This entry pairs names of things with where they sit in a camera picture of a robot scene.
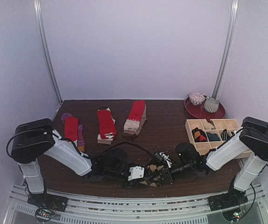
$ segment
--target metal pole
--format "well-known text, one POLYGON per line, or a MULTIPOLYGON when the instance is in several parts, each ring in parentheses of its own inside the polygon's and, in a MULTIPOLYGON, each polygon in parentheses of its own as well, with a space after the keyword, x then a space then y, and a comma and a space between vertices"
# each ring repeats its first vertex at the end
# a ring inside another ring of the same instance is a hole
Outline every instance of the metal pole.
POLYGON ((216 99, 220 98, 223 83, 226 77, 226 69, 228 67, 229 55, 230 55, 230 51, 233 45, 234 34, 235 34, 237 20, 238 20, 238 9, 239 9, 239 0, 233 0, 231 15, 230 15, 229 24, 228 24, 227 36, 226 36, 226 44, 224 47, 224 52, 223 52, 216 84, 215 84, 214 91, 212 94, 212 97, 216 99))
POLYGON ((36 14, 36 19, 37 19, 37 24, 39 26, 40 35, 41 35, 42 48, 43 48, 44 58, 45 58, 46 65, 47 65, 48 74, 50 76, 52 86, 53 86, 53 89, 55 91, 57 100, 58 100, 59 104, 61 104, 63 102, 63 99, 61 98, 59 88, 57 85, 57 81, 56 81, 56 78, 54 75, 52 63, 51 63, 50 53, 49 53, 45 29, 44 29, 44 23, 43 23, 43 19, 42 19, 41 1, 34 0, 34 5, 35 5, 35 14, 36 14))

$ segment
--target red and white bowl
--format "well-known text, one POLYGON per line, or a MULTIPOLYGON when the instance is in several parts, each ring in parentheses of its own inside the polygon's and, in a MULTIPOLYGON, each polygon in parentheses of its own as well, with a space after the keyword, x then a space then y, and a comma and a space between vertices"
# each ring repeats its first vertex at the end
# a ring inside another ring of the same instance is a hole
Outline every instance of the red and white bowl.
POLYGON ((199 92, 191 92, 189 94, 189 99, 193 105, 197 106, 200 105, 202 102, 204 102, 205 97, 199 92))

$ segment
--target divided wooden tray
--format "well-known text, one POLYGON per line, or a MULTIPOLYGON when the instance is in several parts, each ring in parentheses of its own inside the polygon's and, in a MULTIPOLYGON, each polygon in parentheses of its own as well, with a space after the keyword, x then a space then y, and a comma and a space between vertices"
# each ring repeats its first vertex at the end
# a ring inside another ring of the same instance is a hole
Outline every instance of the divided wooden tray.
MULTIPOLYGON (((186 120, 186 130, 189 138, 189 142, 195 146, 195 149, 199 152, 200 155, 205 155, 209 152, 211 148, 216 148, 220 146, 223 142, 221 138, 221 133, 224 129, 227 129, 227 133, 229 136, 232 136, 231 132, 234 132, 240 128, 235 119, 211 119, 212 125, 214 125, 215 129, 205 130, 200 119, 187 119, 186 120), (192 130, 194 128, 202 129, 205 133, 216 133, 221 141, 207 141, 207 142, 195 142, 192 130)), ((236 159, 249 157, 251 151, 246 151, 236 157, 236 159)))

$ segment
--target red tray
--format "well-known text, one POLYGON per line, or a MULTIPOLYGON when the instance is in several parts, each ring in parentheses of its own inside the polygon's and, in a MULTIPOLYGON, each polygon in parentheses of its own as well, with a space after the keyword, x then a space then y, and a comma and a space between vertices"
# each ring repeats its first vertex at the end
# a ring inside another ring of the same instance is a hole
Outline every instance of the red tray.
POLYGON ((205 102, 201 105, 193 105, 189 100, 189 97, 185 99, 185 108, 189 114, 197 119, 204 119, 209 117, 210 119, 223 119, 226 116, 226 111, 221 103, 219 103, 219 108, 215 113, 209 113, 204 108, 205 102))

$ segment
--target white wall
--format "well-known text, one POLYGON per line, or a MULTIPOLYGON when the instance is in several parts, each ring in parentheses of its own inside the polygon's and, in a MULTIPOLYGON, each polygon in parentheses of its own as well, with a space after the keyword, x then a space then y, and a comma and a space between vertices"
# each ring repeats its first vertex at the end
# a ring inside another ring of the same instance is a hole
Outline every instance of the white wall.
POLYGON ((5 152, 17 125, 52 117, 58 103, 42 54, 32 0, 0 0, 0 223, 17 164, 5 152))
MULTIPOLYGON (((220 101, 239 122, 252 116, 268 122, 268 1, 241 1, 230 66, 220 101)), ((268 198, 268 168, 260 181, 268 198)))
POLYGON ((63 99, 211 95, 231 0, 48 0, 42 14, 63 99))

